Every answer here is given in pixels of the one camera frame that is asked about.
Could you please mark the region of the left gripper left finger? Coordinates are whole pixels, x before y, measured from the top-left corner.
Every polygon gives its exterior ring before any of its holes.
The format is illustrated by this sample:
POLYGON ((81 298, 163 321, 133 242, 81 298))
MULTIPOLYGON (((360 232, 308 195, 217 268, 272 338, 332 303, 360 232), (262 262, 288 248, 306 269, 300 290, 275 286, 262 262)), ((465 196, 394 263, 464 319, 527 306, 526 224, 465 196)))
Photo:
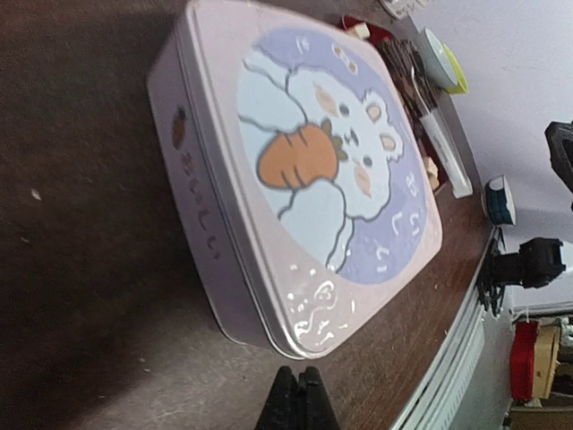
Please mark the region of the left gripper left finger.
POLYGON ((256 430, 296 430, 299 428, 299 385, 289 366, 281 366, 261 410, 256 430))

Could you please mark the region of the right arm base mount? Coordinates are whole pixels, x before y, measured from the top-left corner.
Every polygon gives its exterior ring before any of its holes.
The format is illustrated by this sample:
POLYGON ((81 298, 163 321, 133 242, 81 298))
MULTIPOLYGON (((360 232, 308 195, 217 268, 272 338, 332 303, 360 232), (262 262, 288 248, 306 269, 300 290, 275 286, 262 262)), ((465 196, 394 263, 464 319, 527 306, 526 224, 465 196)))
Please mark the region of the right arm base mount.
POLYGON ((570 242, 535 237, 521 244, 517 252, 505 254, 500 249, 504 245, 502 234, 488 244, 475 282, 480 304, 493 316, 501 313, 507 286, 543 288, 572 273, 570 242))

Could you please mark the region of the red chocolate tray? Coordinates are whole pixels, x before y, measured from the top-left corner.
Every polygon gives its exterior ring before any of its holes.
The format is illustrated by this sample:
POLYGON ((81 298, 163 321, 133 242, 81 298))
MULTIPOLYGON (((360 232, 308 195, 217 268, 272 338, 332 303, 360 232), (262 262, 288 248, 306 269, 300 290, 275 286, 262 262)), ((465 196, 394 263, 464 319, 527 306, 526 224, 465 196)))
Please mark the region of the red chocolate tray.
POLYGON ((417 47, 410 40, 399 39, 388 30, 350 15, 342 16, 338 27, 373 45, 387 66, 422 154, 431 188, 436 192, 448 177, 422 124, 423 117, 430 114, 437 103, 431 94, 417 47))

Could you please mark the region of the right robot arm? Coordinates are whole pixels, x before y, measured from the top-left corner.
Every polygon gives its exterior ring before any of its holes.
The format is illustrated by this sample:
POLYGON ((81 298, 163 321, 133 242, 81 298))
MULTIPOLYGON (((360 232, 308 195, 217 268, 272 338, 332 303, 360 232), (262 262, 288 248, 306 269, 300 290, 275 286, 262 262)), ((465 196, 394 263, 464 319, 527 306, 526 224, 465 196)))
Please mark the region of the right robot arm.
POLYGON ((552 121, 544 131, 550 151, 552 170, 562 183, 573 192, 572 123, 552 121))

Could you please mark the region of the white metal tongs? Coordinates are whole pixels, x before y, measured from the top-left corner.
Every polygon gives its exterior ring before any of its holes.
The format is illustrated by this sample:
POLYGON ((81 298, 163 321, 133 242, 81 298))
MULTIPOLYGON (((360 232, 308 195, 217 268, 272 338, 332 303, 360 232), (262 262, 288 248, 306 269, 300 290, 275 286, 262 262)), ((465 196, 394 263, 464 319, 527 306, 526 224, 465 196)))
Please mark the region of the white metal tongs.
MULTIPOLYGON (((427 82, 430 84, 426 71, 425 76, 427 82)), ((451 133, 438 108, 438 104, 437 107, 431 110, 430 114, 423 117, 422 124, 429 134, 432 147, 437 152, 438 160, 444 167, 444 171, 451 183, 454 197, 460 199, 470 196, 473 193, 472 183, 458 152, 458 147, 454 143, 451 133)))

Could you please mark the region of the lilac bunny tin lid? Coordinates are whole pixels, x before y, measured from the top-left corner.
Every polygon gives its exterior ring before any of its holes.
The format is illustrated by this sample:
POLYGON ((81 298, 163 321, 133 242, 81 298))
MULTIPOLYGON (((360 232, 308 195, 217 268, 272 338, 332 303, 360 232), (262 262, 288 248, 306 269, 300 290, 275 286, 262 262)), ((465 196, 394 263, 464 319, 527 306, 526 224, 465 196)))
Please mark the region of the lilac bunny tin lid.
POLYGON ((440 215, 368 43, 251 1, 192 1, 184 64, 210 178, 273 348, 324 357, 439 252, 440 215))

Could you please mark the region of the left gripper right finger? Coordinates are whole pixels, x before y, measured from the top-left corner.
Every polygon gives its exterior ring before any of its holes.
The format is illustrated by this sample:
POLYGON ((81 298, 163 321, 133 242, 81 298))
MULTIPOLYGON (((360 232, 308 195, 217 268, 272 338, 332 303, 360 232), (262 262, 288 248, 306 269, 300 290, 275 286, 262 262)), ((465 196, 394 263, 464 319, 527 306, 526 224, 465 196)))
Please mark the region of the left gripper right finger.
POLYGON ((305 430, 340 430, 329 395, 316 367, 300 374, 301 428, 305 430))

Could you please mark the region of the lilac tin box with dividers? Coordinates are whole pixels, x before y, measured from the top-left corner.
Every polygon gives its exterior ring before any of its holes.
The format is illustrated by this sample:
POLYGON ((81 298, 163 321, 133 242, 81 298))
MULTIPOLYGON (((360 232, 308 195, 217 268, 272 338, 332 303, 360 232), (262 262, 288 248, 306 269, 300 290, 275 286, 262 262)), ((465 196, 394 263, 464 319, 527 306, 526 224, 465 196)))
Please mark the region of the lilac tin box with dividers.
POLYGON ((205 158, 199 113, 184 64, 187 17, 175 19, 147 89, 167 178, 201 284, 220 330, 239 344, 273 348, 245 281, 205 158))

